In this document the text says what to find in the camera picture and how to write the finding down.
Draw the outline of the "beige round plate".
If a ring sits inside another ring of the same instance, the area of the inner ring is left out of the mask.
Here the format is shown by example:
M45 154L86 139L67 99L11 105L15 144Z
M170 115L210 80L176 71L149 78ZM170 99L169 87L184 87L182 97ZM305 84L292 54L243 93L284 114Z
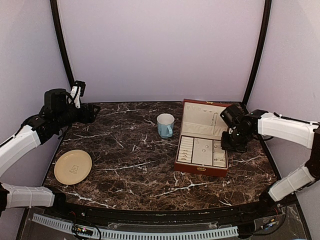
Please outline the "beige round plate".
M84 150L70 150L55 163L54 176L64 185L75 185L83 181L92 169L92 159Z

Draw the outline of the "light blue mug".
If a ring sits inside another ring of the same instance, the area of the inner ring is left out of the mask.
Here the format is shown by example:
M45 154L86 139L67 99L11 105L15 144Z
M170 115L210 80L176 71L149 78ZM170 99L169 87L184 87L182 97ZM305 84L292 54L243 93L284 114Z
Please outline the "light blue mug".
M175 118L169 113L162 113L157 117L157 131L162 139L173 136Z

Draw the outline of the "black left corner post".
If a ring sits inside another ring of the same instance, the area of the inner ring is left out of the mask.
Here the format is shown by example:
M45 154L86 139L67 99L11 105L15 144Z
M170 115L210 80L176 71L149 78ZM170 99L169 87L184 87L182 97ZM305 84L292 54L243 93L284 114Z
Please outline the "black left corner post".
M67 51L67 45L63 33L62 28L62 18L60 16L59 11L59 3L57 0L50 0L50 9L51 9L51 15L56 35L56 40L58 43L58 48L60 52L60 56L62 59L64 71L67 77L67 82L69 84L69 87L72 88L73 84L75 83L75 77L71 66L71 61L69 58L69 54Z

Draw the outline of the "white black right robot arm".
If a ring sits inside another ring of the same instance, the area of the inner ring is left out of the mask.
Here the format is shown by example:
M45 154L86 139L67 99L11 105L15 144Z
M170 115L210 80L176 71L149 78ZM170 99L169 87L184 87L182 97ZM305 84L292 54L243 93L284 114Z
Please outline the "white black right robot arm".
M255 213L266 217L275 203L309 187L320 179L320 124L283 116L275 112L256 109L243 113L236 105L230 105L220 114L228 130L222 133L223 150L245 153L247 145L255 137L261 140L274 138L279 146L271 144L274 157L284 157L285 163L293 160L293 166L277 161L280 172L286 173L259 196Z

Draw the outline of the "brown jewelry tray insert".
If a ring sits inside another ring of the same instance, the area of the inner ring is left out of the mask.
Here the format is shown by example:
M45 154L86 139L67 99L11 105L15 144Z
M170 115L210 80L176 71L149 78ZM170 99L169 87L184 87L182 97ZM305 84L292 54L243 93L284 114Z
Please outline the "brown jewelry tray insert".
M178 163L224 168L228 167L227 152L221 148L220 140L182 136L180 138Z

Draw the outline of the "black corner post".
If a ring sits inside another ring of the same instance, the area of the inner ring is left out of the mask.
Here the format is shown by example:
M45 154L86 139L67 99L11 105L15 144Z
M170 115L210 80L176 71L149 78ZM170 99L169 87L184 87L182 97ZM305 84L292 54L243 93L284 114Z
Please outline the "black corner post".
M255 80L256 80L256 77L258 74L258 69L260 66L261 59L262 59L262 54L263 54L267 31L268 31L268 26L269 26L271 8L272 8L272 0L265 0L263 14L262 14L262 20L261 20L261 26L260 26L256 51L255 51L255 55L254 55L254 59L253 59L253 63L252 63L252 68L250 71L250 75L248 78L248 82L247 82L247 86L246 86L246 89L244 92L244 96L241 101L244 108L247 108L247 106L248 106L248 103L249 103L249 100L250 100L250 97L251 97L251 94L253 91L253 87L255 84Z
M60 56L62 59L64 71L67 77L67 82L69 84L69 87L72 88L73 84L75 83L75 77L71 66L71 61L69 58L69 54L67 51L67 45L63 33L62 28L62 18L60 16L59 11L59 3L57 0L50 0L50 9L51 9L51 15L56 35L56 40L58 43L58 48L60 52Z

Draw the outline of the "black right corner post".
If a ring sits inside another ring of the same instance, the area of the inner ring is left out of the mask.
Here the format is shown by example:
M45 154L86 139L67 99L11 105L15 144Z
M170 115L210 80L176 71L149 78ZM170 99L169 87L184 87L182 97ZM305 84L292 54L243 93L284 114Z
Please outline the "black right corner post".
M262 54L263 54L267 31L268 31L268 26L269 26L271 8L272 8L272 0L265 0L263 14L262 14L262 20L261 20L261 26L260 26L256 51L255 51L255 55L254 55L254 59L253 59L253 63L252 63L252 68L250 71L250 75L248 78L248 82L247 82L247 86L246 86L246 89L244 92L244 96L241 101L244 108L247 108L247 106L248 106L248 103L249 103L249 100L250 100L250 97L251 97L251 94L253 91L253 87L255 84L255 80L256 80L256 77L258 74L258 69L260 66L261 59L262 59Z

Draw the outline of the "black front table rail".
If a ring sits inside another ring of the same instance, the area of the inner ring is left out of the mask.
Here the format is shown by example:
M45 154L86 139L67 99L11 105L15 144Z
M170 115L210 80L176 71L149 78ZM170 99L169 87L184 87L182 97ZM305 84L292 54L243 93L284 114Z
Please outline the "black front table rail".
M131 189L115 192L76 191L64 189L67 220L89 221L97 225L125 224L191 224L219 222L221 224L250 223L261 217L257 209L258 195L207 187L170 188L159 194Z

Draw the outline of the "brown jewelry box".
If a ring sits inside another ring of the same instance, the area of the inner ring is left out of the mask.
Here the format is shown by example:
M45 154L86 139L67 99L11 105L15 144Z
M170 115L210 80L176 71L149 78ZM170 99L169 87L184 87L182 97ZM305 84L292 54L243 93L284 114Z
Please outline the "brown jewelry box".
M174 170L225 177L228 152L222 149L222 134L229 127L220 114L229 103L185 99Z

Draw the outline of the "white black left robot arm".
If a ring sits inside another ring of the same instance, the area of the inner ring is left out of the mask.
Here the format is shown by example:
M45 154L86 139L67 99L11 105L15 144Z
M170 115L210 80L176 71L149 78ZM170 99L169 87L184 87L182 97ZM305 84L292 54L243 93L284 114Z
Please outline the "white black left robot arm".
M18 131L0 145L0 173L4 174L12 165L30 151L46 143L54 135L74 123L93 123L100 107L81 103L84 87L74 85L71 92L56 88L46 91L44 105L38 114L25 119ZM65 203L66 196L50 187L15 186L0 184L0 210L11 208L47 207L60 218L71 213Z

